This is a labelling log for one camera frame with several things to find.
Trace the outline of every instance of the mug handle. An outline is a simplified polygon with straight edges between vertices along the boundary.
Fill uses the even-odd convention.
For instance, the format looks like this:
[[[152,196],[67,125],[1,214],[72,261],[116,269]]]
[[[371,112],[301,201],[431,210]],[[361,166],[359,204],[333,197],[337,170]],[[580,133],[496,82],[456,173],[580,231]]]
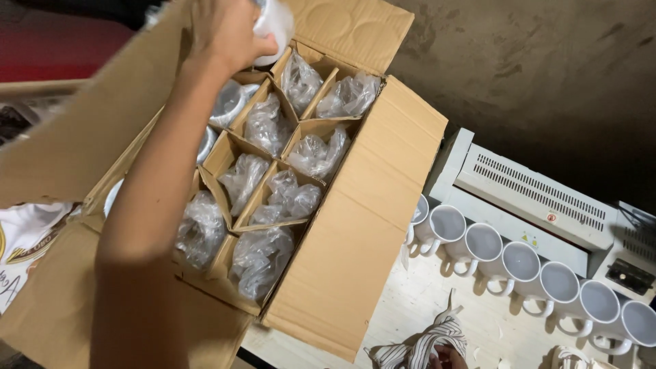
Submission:
[[[539,313],[530,312],[527,305],[528,302],[529,302],[528,300],[524,300],[524,302],[522,303],[522,308],[530,316],[534,316],[536,318],[546,318],[549,315],[551,315],[551,313],[554,312],[554,302],[551,300],[546,300],[546,307],[544,308],[544,310],[542,310]]]
[[[428,244],[423,244],[421,245],[421,249],[419,252],[421,253],[422,256],[431,256],[435,253],[435,251],[438,250],[438,246],[440,245],[441,241],[438,240],[437,238],[433,239],[433,244],[428,245]]]
[[[412,240],[415,239],[415,226],[410,223],[408,225],[408,230],[405,231],[405,242],[403,243],[404,246],[408,246]]]
[[[629,340],[628,338],[624,338],[624,340],[622,340],[622,343],[619,346],[614,347],[612,349],[610,348],[606,349],[604,347],[597,346],[597,343],[594,341],[595,337],[596,336],[590,336],[588,338],[588,342],[590,342],[591,346],[593,346],[595,349],[607,355],[624,355],[625,353],[628,352],[628,350],[631,348],[631,345],[633,344],[631,340]]]
[[[511,278],[508,278],[508,284],[506,284],[506,288],[504,288],[503,291],[499,291],[499,292],[494,292],[491,289],[490,283],[492,283],[492,281],[488,280],[487,281],[487,291],[489,293],[492,293],[492,295],[498,296],[498,297],[506,297],[506,296],[510,295],[510,292],[512,292],[512,289],[515,287],[515,280],[511,279]]]
[[[581,337],[585,337],[585,336],[589,335],[590,332],[592,332],[592,321],[590,319],[585,320],[585,323],[583,323],[583,328],[581,328],[581,330],[571,332],[571,331],[568,331],[565,328],[563,328],[563,326],[560,324],[560,322],[564,318],[565,318],[564,316],[559,316],[558,317],[558,322],[556,323],[556,325],[558,326],[558,329],[561,332],[563,332],[564,334],[566,334],[568,336],[576,337],[576,338],[581,338]]]
[[[461,277],[469,277],[469,276],[473,276],[473,275],[474,275],[474,272],[476,272],[476,267],[477,267],[477,266],[478,266],[478,260],[473,259],[473,260],[472,260],[472,263],[469,264],[469,269],[467,269],[466,272],[464,272],[464,273],[458,273],[457,271],[453,271],[453,272],[454,272],[455,274],[461,276]]]

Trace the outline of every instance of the packaging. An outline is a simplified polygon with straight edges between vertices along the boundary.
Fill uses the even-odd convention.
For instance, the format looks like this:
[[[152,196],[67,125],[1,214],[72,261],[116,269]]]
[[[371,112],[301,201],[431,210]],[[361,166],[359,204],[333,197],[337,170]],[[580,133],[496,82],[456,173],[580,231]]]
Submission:
[[[190,49],[189,3],[171,2],[159,23],[132,39],[63,114],[34,129],[30,140],[3,150],[0,206],[61,201],[84,205],[0,319],[0,338],[47,368],[88,366],[91,275],[104,221],[102,204],[157,121]],[[300,237],[294,254],[260,305],[240,299],[229,279],[231,245],[239,237],[234,225],[243,213],[237,219],[228,215],[232,235],[226,237],[208,274],[197,272],[179,254],[174,256],[192,368],[229,368],[255,319],[353,361],[447,123],[395,77],[384,75],[412,14],[380,0],[287,3],[296,20],[290,47],[304,58],[313,56],[306,60],[322,77],[330,72],[285,150],[309,129],[328,134],[335,122],[351,122],[357,128],[352,128],[353,142],[335,176],[325,184],[318,210],[294,225],[300,228],[295,230]],[[268,69],[274,85],[267,88],[276,89],[290,54],[287,49]],[[316,104],[332,84],[359,71],[382,78],[378,96],[363,117],[316,119]],[[262,86],[253,98],[258,93],[267,95]],[[239,115],[243,121],[246,112]],[[239,137],[239,119],[221,133],[215,154],[211,152],[198,170],[199,182],[207,182],[217,203],[226,205],[226,193],[215,181],[217,173],[227,170],[241,152],[268,155]],[[93,144],[76,144],[80,141]],[[269,170],[284,164],[283,154]]]

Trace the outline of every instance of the concrete floor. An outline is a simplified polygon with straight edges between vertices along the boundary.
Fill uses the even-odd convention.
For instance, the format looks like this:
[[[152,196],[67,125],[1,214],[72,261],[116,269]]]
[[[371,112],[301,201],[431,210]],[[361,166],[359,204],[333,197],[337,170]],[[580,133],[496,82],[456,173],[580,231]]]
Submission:
[[[474,142],[656,213],[653,0],[387,0],[416,14],[388,72]]]

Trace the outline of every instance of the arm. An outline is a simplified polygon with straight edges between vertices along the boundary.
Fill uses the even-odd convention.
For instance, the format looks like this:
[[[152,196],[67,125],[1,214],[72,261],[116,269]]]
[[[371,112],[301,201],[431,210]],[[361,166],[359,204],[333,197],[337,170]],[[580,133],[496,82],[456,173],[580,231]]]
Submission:
[[[199,0],[195,40],[105,222],[96,254],[91,368],[185,368],[171,252],[198,146],[232,74],[277,51],[253,35],[251,0]]]

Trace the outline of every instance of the mug wrapped in plastic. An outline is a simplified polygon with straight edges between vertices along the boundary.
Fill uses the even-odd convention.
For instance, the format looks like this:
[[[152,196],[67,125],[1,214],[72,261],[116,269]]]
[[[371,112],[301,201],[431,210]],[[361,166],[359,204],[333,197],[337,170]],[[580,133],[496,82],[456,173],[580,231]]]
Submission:
[[[337,82],[317,105],[317,117],[338,118],[362,115],[376,99],[380,78],[358,72]]]
[[[338,125],[326,144],[317,135],[307,135],[296,142],[287,161],[305,175],[324,179],[332,174],[351,145],[343,125]]]
[[[258,88],[260,88],[260,85],[256,83],[242,86],[234,79],[229,79],[216,97],[209,118],[210,122],[219,127],[227,128],[239,112],[244,109],[244,106]]]
[[[296,115],[300,117],[323,85],[323,79],[296,50],[293,50],[283,69],[281,84]]]
[[[218,181],[228,190],[232,203],[231,215],[236,217],[241,214],[267,169],[269,169],[269,162],[266,160],[257,155],[242,154],[237,159],[235,166],[218,178]]]
[[[273,227],[245,232],[232,256],[230,278],[239,293],[260,301],[285,270],[294,252],[294,236],[289,227]]]
[[[280,114],[280,100],[270,93],[264,102],[256,102],[248,113],[245,138],[280,157],[294,131],[291,122]]]
[[[226,223],[214,197],[209,191],[199,191],[184,210],[175,246],[184,252],[189,264],[204,270],[226,233]]]
[[[291,170],[280,171],[269,178],[267,185],[273,192],[268,205],[255,209],[249,225],[269,225],[302,219],[319,205],[321,189],[313,184],[298,186],[296,175]]]

